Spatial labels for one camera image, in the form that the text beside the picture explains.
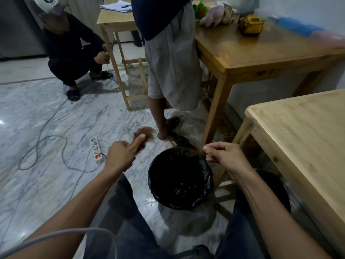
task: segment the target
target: trash can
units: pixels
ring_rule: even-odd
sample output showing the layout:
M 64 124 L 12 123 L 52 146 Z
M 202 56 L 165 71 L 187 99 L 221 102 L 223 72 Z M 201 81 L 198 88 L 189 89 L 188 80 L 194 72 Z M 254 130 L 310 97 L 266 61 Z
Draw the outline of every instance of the trash can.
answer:
M 191 210 L 206 201 L 213 189 L 212 170 L 196 150 L 173 147 L 153 159 L 148 184 L 162 205 Z

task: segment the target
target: wooden table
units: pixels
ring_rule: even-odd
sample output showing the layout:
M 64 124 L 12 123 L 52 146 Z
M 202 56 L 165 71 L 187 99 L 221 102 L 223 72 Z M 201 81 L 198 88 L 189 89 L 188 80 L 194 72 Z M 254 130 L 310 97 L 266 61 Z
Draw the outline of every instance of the wooden table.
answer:
M 243 147 L 251 135 L 345 254 L 345 89 L 256 104 L 245 114 L 234 143 Z
M 196 28 L 200 59 L 218 80 L 202 146 L 212 141 L 233 84 L 305 72 L 309 74 L 293 96 L 305 95 L 345 57 L 344 49 L 327 51 L 319 43 L 284 30 L 270 20 L 265 22 L 258 37 L 242 36 L 236 22 L 215 28 Z
M 110 60 L 111 64 L 113 65 L 114 72 L 117 78 L 117 81 L 119 83 L 119 87 L 123 96 L 123 99 L 125 101 L 126 107 L 128 111 L 131 111 L 131 108 L 129 106 L 129 101 L 134 101 L 134 100 L 143 100 L 143 99 L 148 99 L 148 86 L 145 78 L 145 72 L 142 63 L 146 62 L 145 58 L 138 58 L 138 59 L 132 59 L 132 60 L 125 60 L 125 57 L 123 55 L 122 47 L 121 47 L 121 42 L 119 38 L 118 32 L 123 32 L 123 31 L 138 31 L 138 27 L 135 24 L 133 13 L 119 13 L 119 12 L 113 12 L 109 10 L 104 10 L 101 9 L 101 12 L 99 14 L 97 24 L 101 27 L 103 39 L 106 44 L 106 48 L 108 51 L 110 51 Z M 142 87 L 144 90 L 144 94 L 142 95 L 131 95 L 127 96 L 125 92 L 124 85 L 121 81 L 119 69 L 117 68 L 116 60 L 114 57 L 114 54 L 112 52 L 112 46 L 110 45 L 109 37 L 107 34 L 107 30 L 111 30 L 112 32 L 115 33 L 117 43 L 119 45 L 119 50 L 121 53 L 122 57 L 122 62 L 123 66 L 125 68 L 126 74 L 128 74 L 128 69 L 127 65 L 132 64 L 132 63 L 138 63 L 140 67 L 140 76 L 141 76 L 141 81 L 142 81 Z

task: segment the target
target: power strip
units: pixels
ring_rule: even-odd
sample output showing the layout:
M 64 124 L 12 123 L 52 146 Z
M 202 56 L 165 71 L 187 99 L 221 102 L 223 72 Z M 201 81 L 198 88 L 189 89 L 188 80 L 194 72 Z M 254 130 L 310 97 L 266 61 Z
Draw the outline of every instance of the power strip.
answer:
M 101 147 L 99 146 L 99 143 L 97 141 L 96 137 L 93 137 L 90 139 L 90 144 L 93 151 L 93 157 L 95 159 L 96 164 L 100 164 L 104 161 L 104 156 L 101 155 Z

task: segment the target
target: black plastic bag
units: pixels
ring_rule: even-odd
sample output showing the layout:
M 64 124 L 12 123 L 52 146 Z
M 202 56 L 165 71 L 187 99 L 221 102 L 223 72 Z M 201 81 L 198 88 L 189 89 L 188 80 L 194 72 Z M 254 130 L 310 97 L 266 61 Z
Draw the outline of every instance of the black plastic bag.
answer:
M 196 150 L 173 147 L 152 161 L 148 172 L 151 193 L 162 205 L 190 210 L 207 200 L 213 189 L 212 170 Z

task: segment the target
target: stack of paper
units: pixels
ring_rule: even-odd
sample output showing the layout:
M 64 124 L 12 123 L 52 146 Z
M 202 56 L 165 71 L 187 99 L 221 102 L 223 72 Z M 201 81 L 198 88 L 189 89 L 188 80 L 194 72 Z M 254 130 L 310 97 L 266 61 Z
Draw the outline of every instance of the stack of paper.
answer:
M 99 7 L 120 13 L 128 13 L 132 11 L 132 4 L 119 0 L 117 3 L 101 4 Z

